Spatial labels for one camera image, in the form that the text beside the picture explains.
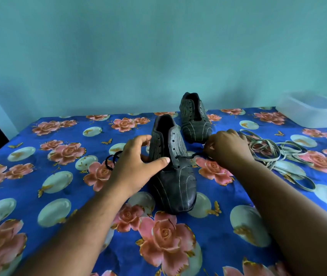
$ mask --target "black shoe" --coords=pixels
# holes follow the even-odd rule
[[[212,127],[197,93],[184,94],[180,103],[180,113],[185,140],[189,143],[206,143],[212,134]]]
[[[149,157],[156,160],[169,157],[167,167],[148,182],[150,193],[170,214],[188,212],[193,209],[197,195],[197,181],[192,164],[187,159],[184,140],[174,119],[168,115],[158,116],[152,130]]]

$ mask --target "translucent container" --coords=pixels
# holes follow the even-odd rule
[[[311,91],[284,93],[276,110],[305,128],[327,128],[327,97]]]

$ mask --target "hand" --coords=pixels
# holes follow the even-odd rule
[[[211,135],[204,145],[204,153],[231,173],[241,170],[245,163],[255,162],[247,139],[232,129]]]
[[[141,160],[141,147],[151,140],[151,135],[139,135],[130,139],[119,155],[109,181],[124,192],[126,199],[138,192],[148,180],[166,167],[170,158],[162,157],[150,163]]]

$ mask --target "forearm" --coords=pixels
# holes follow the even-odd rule
[[[90,275],[111,223],[126,198],[108,182],[15,276]]]
[[[232,172],[294,273],[327,275],[327,212],[261,163],[249,163],[242,170]]]

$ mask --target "floral bedsheet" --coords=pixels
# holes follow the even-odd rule
[[[150,134],[162,114],[41,118],[1,148],[0,275],[10,275],[101,190],[111,174],[105,158],[128,139]],[[180,126],[180,112],[168,114]],[[311,164],[286,160],[283,168],[311,178],[316,190],[299,191],[327,210],[327,129],[302,128],[271,107],[207,114],[214,132],[246,128],[262,138],[307,147],[303,159]],[[188,154],[203,149],[186,146]],[[148,152],[149,146],[142,147]],[[282,254],[234,176],[201,157],[192,164],[198,191],[194,209],[177,216],[159,211],[144,187],[114,219],[94,276],[285,275]],[[277,174],[288,179],[287,173]]]

